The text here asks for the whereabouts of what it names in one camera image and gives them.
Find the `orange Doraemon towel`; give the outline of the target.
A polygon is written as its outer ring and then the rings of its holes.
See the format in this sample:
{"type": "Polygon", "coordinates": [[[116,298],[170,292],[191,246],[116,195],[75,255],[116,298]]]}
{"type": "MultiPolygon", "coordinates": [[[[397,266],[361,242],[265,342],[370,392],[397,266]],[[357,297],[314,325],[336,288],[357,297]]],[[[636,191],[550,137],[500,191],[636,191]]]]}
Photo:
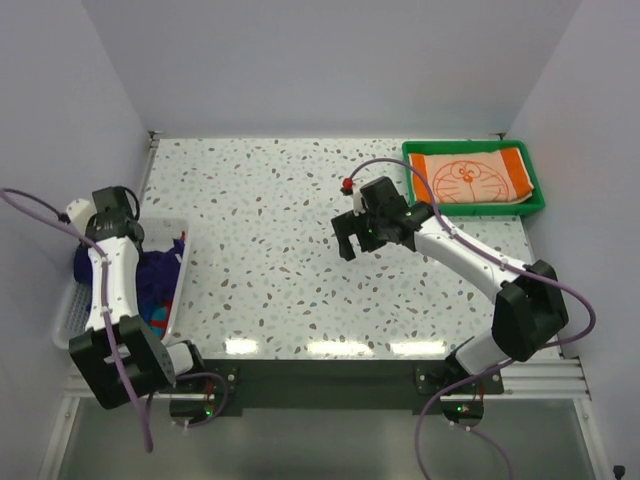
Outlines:
{"type": "Polygon", "coordinates": [[[412,176],[416,199],[445,205],[517,204],[529,199],[534,184],[520,150],[493,152],[420,154],[408,156],[421,172],[412,176]]]}

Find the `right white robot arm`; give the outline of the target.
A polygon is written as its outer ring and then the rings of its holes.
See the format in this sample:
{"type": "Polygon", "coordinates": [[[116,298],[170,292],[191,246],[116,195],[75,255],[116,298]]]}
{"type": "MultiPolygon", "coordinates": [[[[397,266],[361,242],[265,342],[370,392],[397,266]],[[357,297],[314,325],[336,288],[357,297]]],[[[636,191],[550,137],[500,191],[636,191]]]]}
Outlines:
{"type": "Polygon", "coordinates": [[[350,211],[331,221],[344,260],[355,257],[352,236],[364,252],[401,245],[445,265],[493,304],[491,327],[446,359],[445,379],[454,391],[470,391],[481,373],[497,364],[529,360],[567,325],[556,272],[548,263],[528,265],[498,253],[437,215],[431,205],[409,205],[386,176],[361,187],[346,178],[341,191],[353,200],[350,211]]]}

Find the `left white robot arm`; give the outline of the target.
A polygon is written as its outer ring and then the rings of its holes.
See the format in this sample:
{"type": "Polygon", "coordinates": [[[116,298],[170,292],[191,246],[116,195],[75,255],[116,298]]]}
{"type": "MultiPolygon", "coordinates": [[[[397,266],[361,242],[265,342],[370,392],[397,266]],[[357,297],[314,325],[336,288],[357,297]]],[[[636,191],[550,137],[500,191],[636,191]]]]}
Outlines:
{"type": "Polygon", "coordinates": [[[69,340],[70,356],[90,390],[106,409],[175,384],[201,390],[208,379],[190,341],[165,346],[139,315],[136,273],[144,230],[139,204],[124,186],[92,193],[84,227],[89,240],[92,292],[85,331],[69,340]]]}

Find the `purple towel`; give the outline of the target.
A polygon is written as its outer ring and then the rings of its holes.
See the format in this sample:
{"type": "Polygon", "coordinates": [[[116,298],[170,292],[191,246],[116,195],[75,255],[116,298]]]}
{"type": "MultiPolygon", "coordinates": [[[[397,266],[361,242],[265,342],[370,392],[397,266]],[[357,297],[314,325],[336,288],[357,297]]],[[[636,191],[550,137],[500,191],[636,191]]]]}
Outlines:
{"type": "Polygon", "coordinates": [[[103,329],[105,311],[112,324],[124,316],[138,315],[149,327],[151,308],[172,303],[180,270],[176,256],[184,253],[184,246],[184,241],[177,239],[167,251],[140,252],[127,238],[100,241],[96,249],[79,246],[74,256],[74,279],[92,291],[85,328],[103,329]]]}

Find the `blue towel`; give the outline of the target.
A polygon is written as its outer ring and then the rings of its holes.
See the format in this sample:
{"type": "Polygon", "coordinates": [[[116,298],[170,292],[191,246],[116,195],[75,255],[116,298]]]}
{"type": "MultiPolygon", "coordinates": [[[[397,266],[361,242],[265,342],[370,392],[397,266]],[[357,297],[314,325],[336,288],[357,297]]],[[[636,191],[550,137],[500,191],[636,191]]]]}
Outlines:
{"type": "Polygon", "coordinates": [[[163,338],[169,327],[170,316],[172,311],[172,303],[167,301],[161,305],[155,305],[151,308],[148,315],[148,324],[151,331],[163,338]]]}

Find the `white plastic basket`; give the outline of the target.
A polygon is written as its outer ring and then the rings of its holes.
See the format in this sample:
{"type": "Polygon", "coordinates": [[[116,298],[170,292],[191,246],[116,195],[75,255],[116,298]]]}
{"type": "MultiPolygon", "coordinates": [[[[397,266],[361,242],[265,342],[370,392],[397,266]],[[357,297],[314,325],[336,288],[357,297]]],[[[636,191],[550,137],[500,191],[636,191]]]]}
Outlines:
{"type": "MultiPolygon", "coordinates": [[[[182,239],[185,243],[184,253],[176,256],[180,263],[180,270],[177,284],[171,297],[172,310],[167,316],[162,338],[162,342],[167,344],[171,340],[189,265],[193,239],[193,235],[190,232],[191,225],[188,220],[175,217],[143,217],[140,223],[145,232],[143,242],[145,252],[149,250],[167,251],[173,246],[173,241],[177,239],[182,239]]],[[[81,285],[71,277],[62,300],[61,310],[54,320],[52,330],[53,343],[63,351],[68,349],[68,342],[71,338],[82,334],[85,330],[89,318],[91,294],[92,291],[89,286],[81,285]]]]}

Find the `green plastic tray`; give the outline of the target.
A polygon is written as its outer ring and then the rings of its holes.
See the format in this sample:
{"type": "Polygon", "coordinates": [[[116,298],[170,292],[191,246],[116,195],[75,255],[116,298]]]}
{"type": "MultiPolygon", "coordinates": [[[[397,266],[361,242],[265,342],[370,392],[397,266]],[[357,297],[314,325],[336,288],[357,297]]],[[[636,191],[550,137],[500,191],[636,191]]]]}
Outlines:
{"type": "MultiPolygon", "coordinates": [[[[539,186],[533,164],[529,158],[526,146],[517,140],[424,140],[406,141],[402,145],[404,162],[411,165],[408,156],[411,153],[420,154],[463,154],[477,152],[493,152],[496,150],[516,147],[524,159],[529,176],[534,184],[532,196],[517,204],[472,204],[472,205],[445,205],[438,204],[442,213],[448,216],[528,216],[542,210],[545,207],[545,200],[539,186]]],[[[412,176],[420,176],[421,181],[426,178],[421,176],[421,172],[406,174],[409,197],[412,203],[417,202],[412,186],[412,176]]]]}

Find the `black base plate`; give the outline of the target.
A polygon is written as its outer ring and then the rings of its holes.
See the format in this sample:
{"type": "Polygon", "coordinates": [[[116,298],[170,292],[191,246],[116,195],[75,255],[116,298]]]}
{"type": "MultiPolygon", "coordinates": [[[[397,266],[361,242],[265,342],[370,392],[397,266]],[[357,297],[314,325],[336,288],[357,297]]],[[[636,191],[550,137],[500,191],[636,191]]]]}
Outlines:
{"type": "Polygon", "coordinates": [[[222,414],[245,409],[410,410],[417,414],[453,375],[442,360],[208,359],[229,386],[222,414]]]}

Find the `aluminium rail frame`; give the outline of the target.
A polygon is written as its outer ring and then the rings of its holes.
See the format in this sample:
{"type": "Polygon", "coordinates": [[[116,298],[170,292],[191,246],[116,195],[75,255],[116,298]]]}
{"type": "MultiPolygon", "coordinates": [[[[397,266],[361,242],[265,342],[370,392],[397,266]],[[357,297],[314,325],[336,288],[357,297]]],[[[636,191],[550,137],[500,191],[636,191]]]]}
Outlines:
{"type": "Polygon", "coordinates": [[[504,399],[590,399],[579,359],[537,359],[501,370],[504,399]]]}

